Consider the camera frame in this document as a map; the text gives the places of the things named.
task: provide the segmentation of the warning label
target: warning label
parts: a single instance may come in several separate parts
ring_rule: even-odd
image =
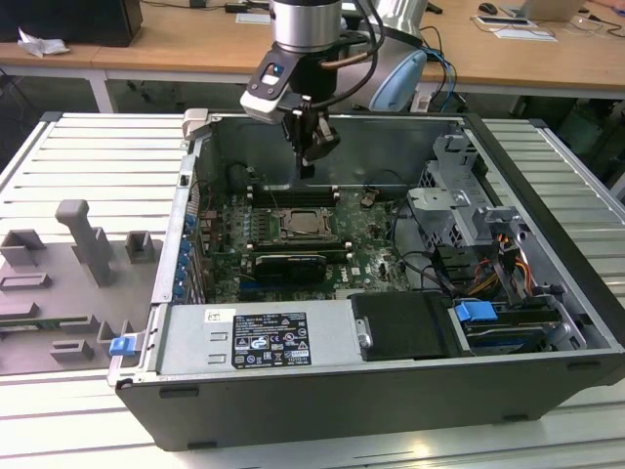
[[[312,364],[306,313],[235,316],[232,329],[237,369]]]

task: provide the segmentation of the computer case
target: computer case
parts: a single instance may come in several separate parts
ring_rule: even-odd
[[[0,40],[19,39],[18,28],[43,39],[126,47],[143,16],[140,0],[0,0]]]

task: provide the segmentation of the desk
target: desk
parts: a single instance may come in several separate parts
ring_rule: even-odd
[[[458,70],[457,91],[578,98],[625,98],[625,39],[587,36],[548,22],[557,43],[498,39],[470,20],[479,0],[438,0],[442,15],[426,13],[422,26],[435,25],[446,56]],[[588,4],[602,19],[625,24],[611,10]],[[64,56],[37,59],[15,44],[0,44],[0,66],[17,75],[89,80],[98,107],[112,112],[108,79],[246,83],[271,44],[266,24],[238,24],[223,11],[195,11],[142,5],[144,24],[128,48],[70,46]],[[432,31],[426,32],[436,44]],[[428,64],[423,83],[442,79]]]

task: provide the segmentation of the table leg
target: table leg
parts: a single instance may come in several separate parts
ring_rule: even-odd
[[[117,104],[106,88],[106,72],[104,70],[89,70],[87,79],[96,98],[98,110],[102,113],[117,112]]]

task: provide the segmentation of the blue latch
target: blue latch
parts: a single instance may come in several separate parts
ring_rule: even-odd
[[[454,308],[458,319],[497,320],[497,313],[489,301],[463,301]]]
[[[108,352],[112,357],[132,357],[135,355],[137,337],[115,337],[110,341]]]

